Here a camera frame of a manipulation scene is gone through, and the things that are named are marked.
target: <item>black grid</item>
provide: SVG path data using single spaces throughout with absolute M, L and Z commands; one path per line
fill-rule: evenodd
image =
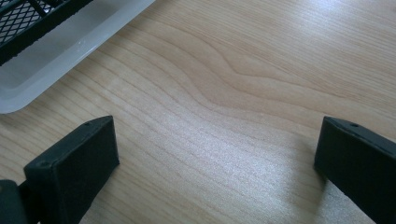
M 6 6 L 12 0 L 0 0 L 0 7 Z M 53 8 L 43 1 L 37 1 L 40 7 L 49 13 Z M 0 46 L 6 43 L 13 36 L 22 32 L 39 20 L 41 17 L 28 1 L 14 8 L 0 18 Z

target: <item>plastic tray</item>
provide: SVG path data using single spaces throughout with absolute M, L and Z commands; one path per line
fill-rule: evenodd
M 4 63 L 0 67 L 0 114 L 31 103 L 153 2 L 93 0 Z

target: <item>black mesh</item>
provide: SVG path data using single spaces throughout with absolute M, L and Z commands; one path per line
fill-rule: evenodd
M 0 0 L 0 66 L 92 0 Z
M 0 0 L 0 7 L 5 7 L 10 2 L 10 0 Z M 37 1 L 37 3 L 46 13 L 52 10 L 51 6 L 42 1 Z M 28 1 L 22 2 L 21 5 L 0 18 L 0 45 L 33 25 L 40 18 L 38 12 Z

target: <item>wooden desk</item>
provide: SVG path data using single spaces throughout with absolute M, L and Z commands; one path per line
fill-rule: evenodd
M 115 118 L 82 223 L 372 223 L 313 170 L 325 115 L 396 139 L 394 1 L 157 0 L 23 110 L 0 177 Z

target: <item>wood grain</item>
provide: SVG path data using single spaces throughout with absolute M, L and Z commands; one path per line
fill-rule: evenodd
M 23 110 L 0 177 L 115 118 L 82 223 L 373 223 L 313 170 L 323 116 L 396 139 L 396 3 L 157 0 Z

